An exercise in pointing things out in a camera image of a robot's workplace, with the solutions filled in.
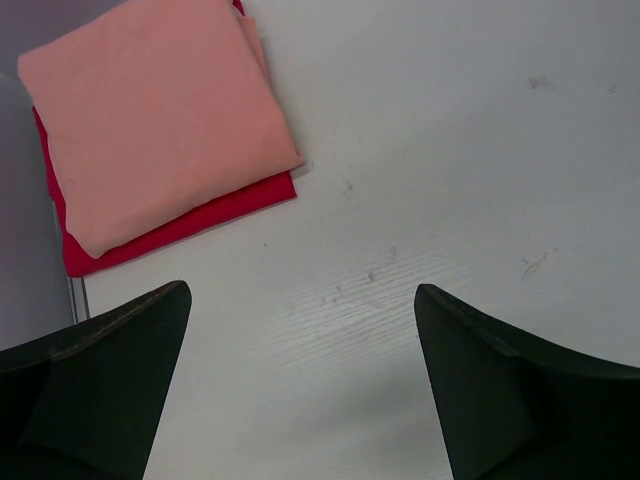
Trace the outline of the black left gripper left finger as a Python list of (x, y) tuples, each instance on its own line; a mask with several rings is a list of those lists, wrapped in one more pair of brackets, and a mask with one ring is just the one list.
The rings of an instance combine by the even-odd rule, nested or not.
[(3, 350), (2, 478), (142, 478), (191, 305), (176, 280)]

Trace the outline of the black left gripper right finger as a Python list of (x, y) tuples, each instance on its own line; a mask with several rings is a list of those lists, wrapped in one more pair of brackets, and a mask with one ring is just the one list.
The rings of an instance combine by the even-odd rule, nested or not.
[(424, 284), (414, 310), (456, 479), (636, 479), (639, 370)]

